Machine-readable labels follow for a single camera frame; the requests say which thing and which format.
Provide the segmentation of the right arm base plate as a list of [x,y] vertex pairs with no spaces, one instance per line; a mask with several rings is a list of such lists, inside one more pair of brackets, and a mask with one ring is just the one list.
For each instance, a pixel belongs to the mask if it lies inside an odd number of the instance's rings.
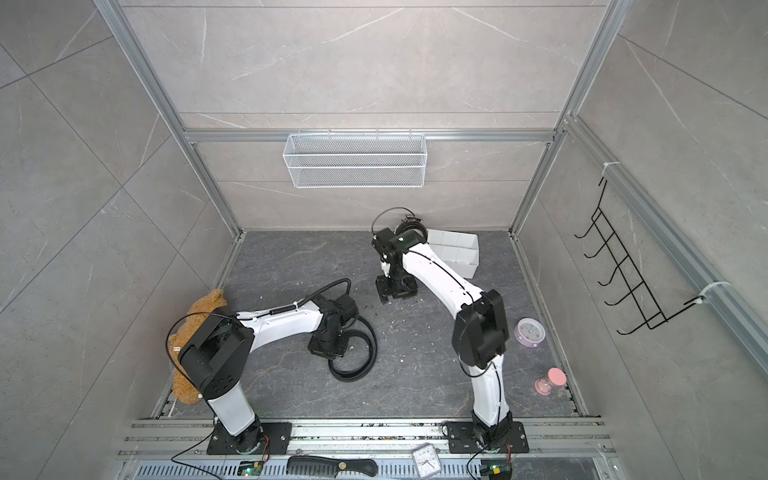
[[442,424],[449,452],[464,453],[529,453],[524,426],[518,421],[504,421],[498,427],[486,429],[480,422],[448,421]]

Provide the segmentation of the curled black belt with buckle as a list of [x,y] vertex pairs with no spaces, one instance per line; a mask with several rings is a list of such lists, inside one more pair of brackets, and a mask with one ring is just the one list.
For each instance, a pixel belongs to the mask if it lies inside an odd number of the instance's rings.
[[331,376],[344,383],[363,379],[378,358],[379,342],[372,324],[362,316],[356,327],[344,329],[336,342],[340,352],[327,361]]

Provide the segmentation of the white divided storage box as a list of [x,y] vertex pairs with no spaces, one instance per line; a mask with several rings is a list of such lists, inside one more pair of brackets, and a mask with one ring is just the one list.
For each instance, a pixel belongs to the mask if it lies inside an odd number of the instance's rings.
[[435,254],[461,277],[471,280],[479,265],[477,234],[428,229],[428,243]]

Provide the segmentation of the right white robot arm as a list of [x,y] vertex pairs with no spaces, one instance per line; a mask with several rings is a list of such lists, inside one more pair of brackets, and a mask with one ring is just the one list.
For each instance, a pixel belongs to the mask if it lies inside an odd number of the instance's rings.
[[472,382],[476,427],[493,433],[511,422],[502,374],[510,334],[501,295],[462,277],[415,230],[382,229],[372,246],[383,271],[375,281],[381,302],[413,297],[423,285],[453,316],[451,345]]

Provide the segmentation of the pink round container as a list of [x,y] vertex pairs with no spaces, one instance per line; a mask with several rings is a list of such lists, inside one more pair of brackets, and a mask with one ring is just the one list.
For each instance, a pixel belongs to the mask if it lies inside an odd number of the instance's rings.
[[546,339],[544,326],[533,318],[520,319],[514,328],[515,339],[526,348],[537,348]]

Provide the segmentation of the small white clock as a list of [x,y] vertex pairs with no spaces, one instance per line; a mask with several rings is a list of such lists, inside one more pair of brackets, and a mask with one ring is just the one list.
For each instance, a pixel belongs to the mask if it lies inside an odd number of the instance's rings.
[[430,443],[423,444],[411,452],[418,479],[430,479],[442,471],[437,448]]

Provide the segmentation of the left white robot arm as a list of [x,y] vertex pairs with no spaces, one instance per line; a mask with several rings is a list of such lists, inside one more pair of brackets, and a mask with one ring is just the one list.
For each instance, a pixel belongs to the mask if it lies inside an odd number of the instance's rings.
[[[362,379],[375,364],[375,333],[351,296],[328,299],[317,294],[271,310],[209,313],[180,347],[178,365],[224,431],[232,438],[241,437],[260,426],[241,382],[250,356],[263,346],[300,334],[310,336],[309,352],[326,359],[330,373],[341,382]],[[366,344],[367,360],[354,370],[336,368],[334,361],[344,357],[354,338]]]

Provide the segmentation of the black comb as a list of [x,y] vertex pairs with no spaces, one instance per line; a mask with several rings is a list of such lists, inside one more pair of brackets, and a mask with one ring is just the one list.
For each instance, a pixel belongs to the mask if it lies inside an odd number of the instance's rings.
[[376,477],[379,467],[373,459],[339,459],[313,455],[294,455],[286,462],[289,475],[336,478],[342,472]]

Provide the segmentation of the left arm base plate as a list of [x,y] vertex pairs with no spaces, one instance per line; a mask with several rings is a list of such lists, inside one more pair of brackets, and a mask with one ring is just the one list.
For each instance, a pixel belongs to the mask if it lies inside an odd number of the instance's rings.
[[231,435],[222,423],[214,426],[207,446],[208,455],[283,455],[291,440],[290,422],[256,422],[237,436]]

